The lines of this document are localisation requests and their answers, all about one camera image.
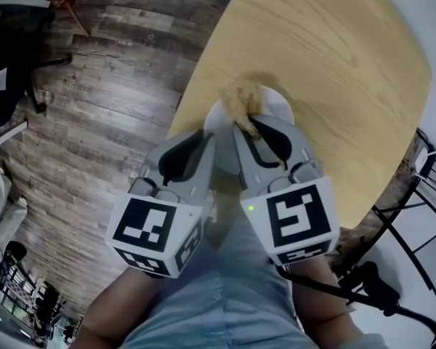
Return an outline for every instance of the white shoe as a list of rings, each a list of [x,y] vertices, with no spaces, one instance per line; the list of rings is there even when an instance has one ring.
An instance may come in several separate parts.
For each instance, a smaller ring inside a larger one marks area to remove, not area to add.
[[[28,206],[28,201],[24,199],[24,196],[20,196],[17,201],[19,201],[23,206]]]

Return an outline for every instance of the wooden table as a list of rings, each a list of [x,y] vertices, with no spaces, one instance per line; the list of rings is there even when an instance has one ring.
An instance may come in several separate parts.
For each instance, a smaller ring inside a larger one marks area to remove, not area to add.
[[[395,173],[431,71],[389,0],[232,0],[169,136],[201,128],[221,88],[250,76],[283,94],[354,228]]]

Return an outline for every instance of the light blue shirt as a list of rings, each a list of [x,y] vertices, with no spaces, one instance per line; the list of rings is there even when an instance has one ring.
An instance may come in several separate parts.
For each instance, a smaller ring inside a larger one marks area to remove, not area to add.
[[[268,262],[250,225],[241,224],[218,252],[203,241],[180,278],[165,281],[123,349],[318,348],[296,323],[288,282]],[[340,347],[354,348],[386,346],[370,334]]]

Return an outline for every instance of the forearm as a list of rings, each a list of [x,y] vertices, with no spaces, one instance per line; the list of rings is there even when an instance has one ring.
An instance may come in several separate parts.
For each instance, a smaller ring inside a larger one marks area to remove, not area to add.
[[[296,262],[290,272],[314,281],[338,286],[324,256]],[[346,301],[324,292],[292,284],[294,307],[306,333],[322,348],[337,348],[344,342],[361,336],[347,313]]]
[[[72,349],[90,348],[103,342],[106,348],[117,348],[127,334],[138,324],[150,302],[157,295],[163,280],[154,279],[142,271],[128,268],[89,306],[81,325],[80,334]]]

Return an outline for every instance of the wood plank flooring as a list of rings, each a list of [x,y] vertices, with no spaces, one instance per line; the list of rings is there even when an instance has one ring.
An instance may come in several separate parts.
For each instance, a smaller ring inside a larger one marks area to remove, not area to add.
[[[124,269],[104,245],[113,197],[126,192],[149,150],[166,138],[195,64],[228,0],[78,0],[91,33],[57,10],[41,59],[67,66],[34,73],[36,115],[23,100],[13,121],[29,127],[0,148],[14,190],[29,203],[16,239],[24,266],[83,313]]]

